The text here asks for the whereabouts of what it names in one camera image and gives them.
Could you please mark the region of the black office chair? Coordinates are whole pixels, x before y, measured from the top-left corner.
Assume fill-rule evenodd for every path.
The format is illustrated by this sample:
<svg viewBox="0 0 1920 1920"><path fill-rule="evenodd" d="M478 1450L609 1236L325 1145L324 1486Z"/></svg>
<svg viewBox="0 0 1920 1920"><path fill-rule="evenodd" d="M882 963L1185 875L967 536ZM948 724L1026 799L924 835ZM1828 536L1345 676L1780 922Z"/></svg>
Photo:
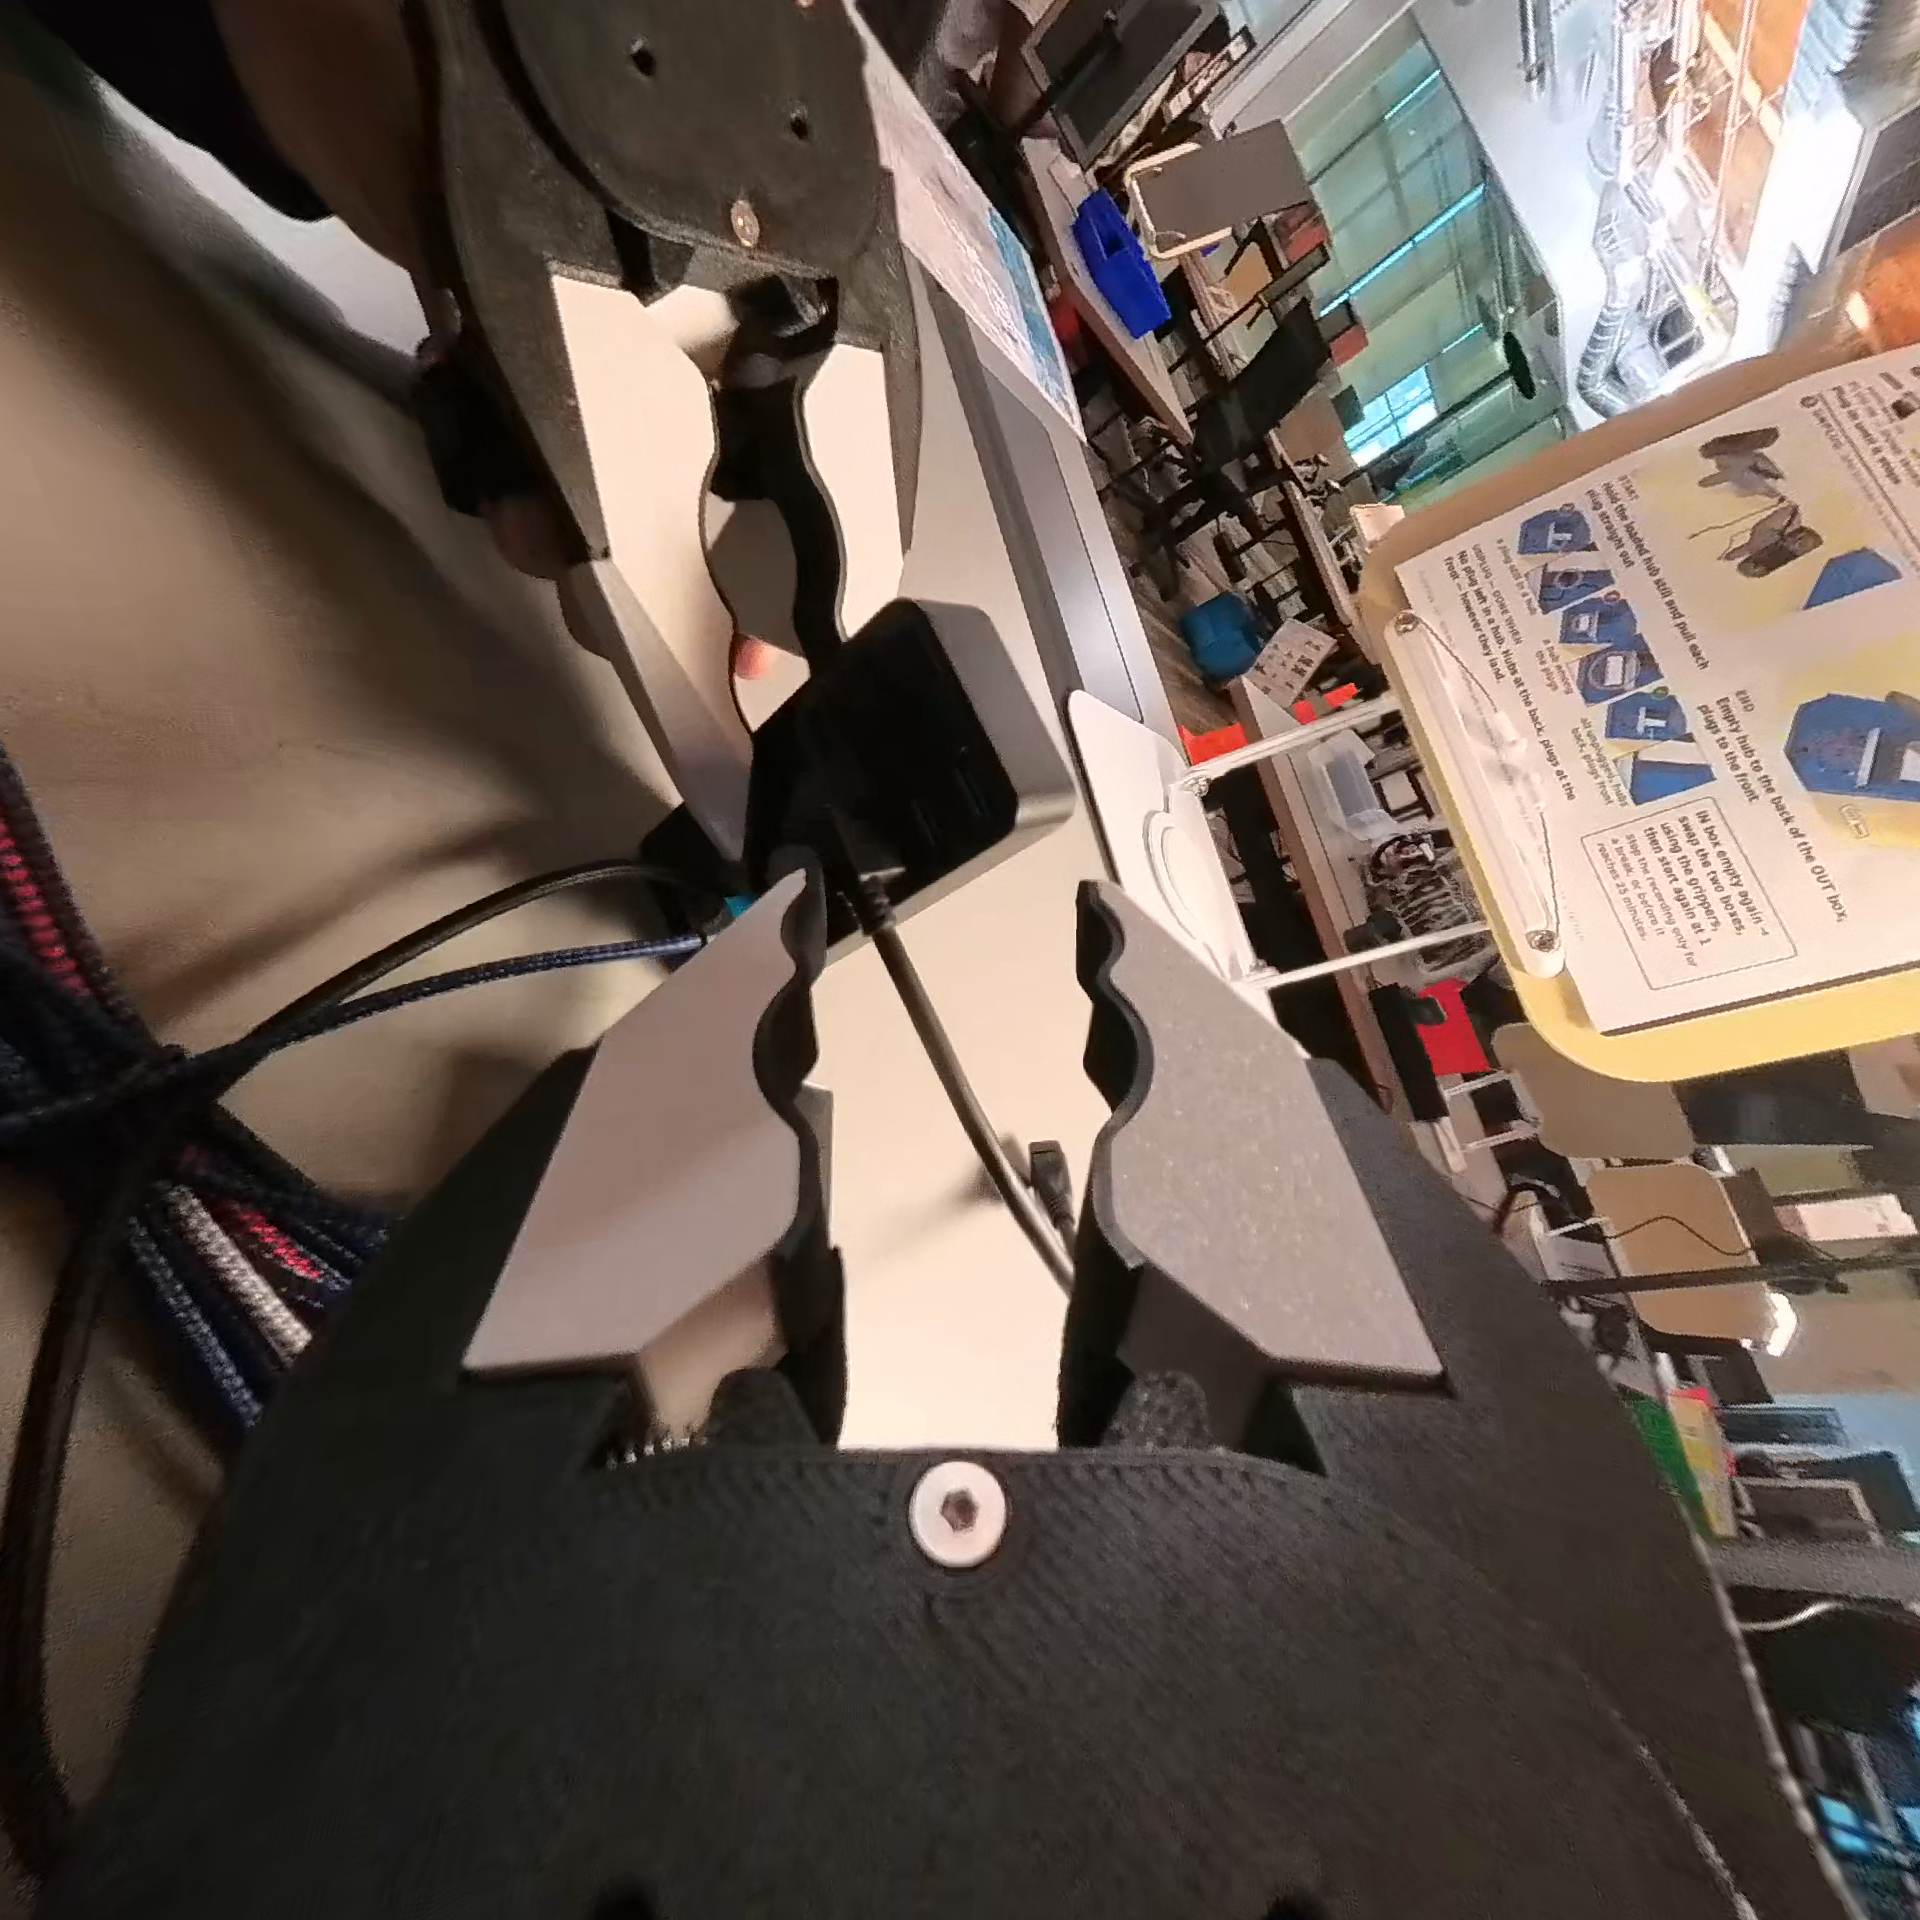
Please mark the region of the black office chair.
<svg viewBox="0 0 1920 1920"><path fill-rule="evenodd" d="M1270 430L1324 394L1330 326L1311 299L1277 310L1258 362L1200 403L1185 484L1164 510L1164 542L1192 542L1200 526L1234 516L1252 542L1267 536L1258 499L1277 484Z"/></svg>

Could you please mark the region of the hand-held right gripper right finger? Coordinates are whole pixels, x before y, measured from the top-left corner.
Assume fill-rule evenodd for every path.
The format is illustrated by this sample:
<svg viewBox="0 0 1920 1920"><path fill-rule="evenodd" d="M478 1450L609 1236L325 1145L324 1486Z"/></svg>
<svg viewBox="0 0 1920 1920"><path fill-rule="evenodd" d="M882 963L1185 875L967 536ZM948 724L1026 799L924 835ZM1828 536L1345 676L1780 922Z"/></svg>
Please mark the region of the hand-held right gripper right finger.
<svg viewBox="0 0 1920 1920"><path fill-rule="evenodd" d="M1057 1436L1140 1387L1200 1394L1205 1450L1277 1450L1300 1394L1451 1394L1311 1059L1127 884L1081 880L1081 1071L1105 1098L1075 1223Z"/></svg>

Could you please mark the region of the person's left hand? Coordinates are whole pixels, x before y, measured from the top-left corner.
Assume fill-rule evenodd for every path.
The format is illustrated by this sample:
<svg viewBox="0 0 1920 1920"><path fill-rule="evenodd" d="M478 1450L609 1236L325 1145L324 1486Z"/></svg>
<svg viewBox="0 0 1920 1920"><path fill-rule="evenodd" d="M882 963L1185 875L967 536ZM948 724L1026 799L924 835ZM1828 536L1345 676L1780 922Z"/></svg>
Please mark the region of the person's left hand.
<svg viewBox="0 0 1920 1920"><path fill-rule="evenodd" d="M541 573L541 581L564 581L567 573L567 526L564 526L564 510L541 504L541 499L478 499L478 516L492 516L492 536L498 536L498 555L519 565L519 573ZM749 635L735 635L727 636L727 675L735 676L769 676L780 675L780 649L769 636L749 636Z"/></svg>

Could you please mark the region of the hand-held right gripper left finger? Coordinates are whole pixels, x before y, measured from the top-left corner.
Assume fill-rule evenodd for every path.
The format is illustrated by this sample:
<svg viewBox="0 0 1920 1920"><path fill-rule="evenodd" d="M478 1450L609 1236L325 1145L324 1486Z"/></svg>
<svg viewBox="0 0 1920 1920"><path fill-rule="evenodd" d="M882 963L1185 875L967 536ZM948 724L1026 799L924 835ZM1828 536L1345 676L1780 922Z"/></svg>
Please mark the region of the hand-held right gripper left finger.
<svg viewBox="0 0 1920 1920"><path fill-rule="evenodd" d="M822 875L790 865L604 1029L463 1373L625 1373L653 1436L696 1436L727 1373L783 1368L807 1421L844 1435L815 974Z"/></svg>

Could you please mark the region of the dark grey USB hub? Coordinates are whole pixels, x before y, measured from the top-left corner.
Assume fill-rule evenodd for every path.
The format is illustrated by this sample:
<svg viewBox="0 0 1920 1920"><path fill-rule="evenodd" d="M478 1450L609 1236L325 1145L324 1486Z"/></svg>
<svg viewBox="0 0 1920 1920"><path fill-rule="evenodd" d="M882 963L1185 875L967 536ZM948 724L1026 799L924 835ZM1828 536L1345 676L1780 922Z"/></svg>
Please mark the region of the dark grey USB hub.
<svg viewBox="0 0 1920 1920"><path fill-rule="evenodd" d="M862 897L894 922L998 875L1075 824L1075 759L985 606L885 603L758 724L742 880L822 880L822 945L862 945Z"/></svg>

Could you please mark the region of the blue bag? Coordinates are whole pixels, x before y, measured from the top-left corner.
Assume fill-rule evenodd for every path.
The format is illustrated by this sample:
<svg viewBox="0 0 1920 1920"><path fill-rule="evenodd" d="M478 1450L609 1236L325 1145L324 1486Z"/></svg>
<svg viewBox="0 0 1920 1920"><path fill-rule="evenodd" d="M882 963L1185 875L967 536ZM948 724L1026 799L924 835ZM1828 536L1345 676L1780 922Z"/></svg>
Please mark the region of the blue bag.
<svg viewBox="0 0 1920 1920"><path fill-rule="evenodd" d="M1270 649L1270 616L1240 595L1185 606L1175 635L1205 684L1234 684Z"/></svg>

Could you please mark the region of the printed paper sheet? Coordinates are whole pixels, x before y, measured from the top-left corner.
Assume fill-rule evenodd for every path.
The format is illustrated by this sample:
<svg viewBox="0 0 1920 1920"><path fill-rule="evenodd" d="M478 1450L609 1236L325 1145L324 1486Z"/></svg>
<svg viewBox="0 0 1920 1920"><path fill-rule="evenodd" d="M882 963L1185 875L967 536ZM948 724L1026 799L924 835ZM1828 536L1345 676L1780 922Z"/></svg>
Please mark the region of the printed paper sheet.
<svg viewBox="0 0 1920 1920"><path fill-rule="evenodd" d="M875 96L882 171L894 179L907 252L1014 365L1026 403L1057 413L1075 440L1092 440L1081 394L1014 225L976 193L976 179L958 171L958 155L948 146L948 128L924 114L924 96L882 48L862 48L862 96Z"/></svg>

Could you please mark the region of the person's left forearm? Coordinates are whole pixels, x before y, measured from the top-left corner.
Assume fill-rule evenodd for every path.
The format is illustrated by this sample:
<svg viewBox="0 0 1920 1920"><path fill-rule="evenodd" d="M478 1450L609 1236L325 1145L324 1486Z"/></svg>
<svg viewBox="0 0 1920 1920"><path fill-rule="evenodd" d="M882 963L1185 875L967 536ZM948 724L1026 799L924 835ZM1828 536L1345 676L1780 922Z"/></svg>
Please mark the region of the person's left forearm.
<svg viewBox="0 0 1920 1920"><path fill-rule="evenodd" d="M399 0L219 0L219 39L276 155L378 252L422 267L422 78Z"/></svg>

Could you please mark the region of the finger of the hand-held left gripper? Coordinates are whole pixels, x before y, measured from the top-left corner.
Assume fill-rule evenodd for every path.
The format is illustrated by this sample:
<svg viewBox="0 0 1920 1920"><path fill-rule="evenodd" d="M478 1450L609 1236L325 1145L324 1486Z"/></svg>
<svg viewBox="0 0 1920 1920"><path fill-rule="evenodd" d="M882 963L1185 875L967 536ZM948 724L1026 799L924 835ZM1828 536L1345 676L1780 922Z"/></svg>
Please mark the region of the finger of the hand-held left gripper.
<svg viewBox="0 0 1920 1920"><path fill-rule="evenodd" d="M769 300L727 310L722 365L708 365L625 290L564 271L554 300L604 510L564 573L564 616L617 675L670 781L742 781L735 606L715 581L708 499L727 477L783 516L802 659L830 659L844 510L807 447L830 310L780 326L769 290Z"/></svg>
<svg viewBox="0 0 1920 1920"><path fill-rule="evenodd" d="M894 475L885 362L822 341L749 385L749 636L830 659L907 581L916 475Z"/></svg>

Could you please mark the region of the document stand with instruction sheet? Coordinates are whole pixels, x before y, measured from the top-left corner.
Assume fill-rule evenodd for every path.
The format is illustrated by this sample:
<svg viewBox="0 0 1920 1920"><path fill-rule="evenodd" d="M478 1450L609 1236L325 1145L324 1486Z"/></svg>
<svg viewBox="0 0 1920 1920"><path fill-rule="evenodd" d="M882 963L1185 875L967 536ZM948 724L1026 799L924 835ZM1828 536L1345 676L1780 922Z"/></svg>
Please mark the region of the document stand with instruction sheet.
<svg viewBox="0 0 1920 1920"><path fill-rule="evenodd" d="M1711 1083L1920 1029L1920 354L1791 341L1412 510L1381 693L1240 749L1099 738L1122 884L1240 990L1492 933L1544 1048ZM1468 924L1221 963L1200 794L1397 723Z"/></svg>

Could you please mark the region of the blue plastic bin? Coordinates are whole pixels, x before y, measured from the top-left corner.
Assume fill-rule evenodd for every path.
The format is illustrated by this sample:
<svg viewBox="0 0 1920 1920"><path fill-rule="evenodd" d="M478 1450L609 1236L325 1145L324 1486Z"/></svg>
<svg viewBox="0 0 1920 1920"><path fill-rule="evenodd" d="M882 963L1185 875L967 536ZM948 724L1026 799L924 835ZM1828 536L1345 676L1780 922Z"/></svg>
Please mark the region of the blue plastic bin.
<svg viewBox="0 0 1920 1920"><path fill-rule="evenodd" d="M1081 245L1099 299L1113 300L1113 319L1122 319L1127 339L1164 339L1164 326L1167 326L1167 290L1164 290L1140 225L1122 216L1122 201L1113 201L1105 182L1081 193L1081 206L1075 206L1075 245Z"/></svg>

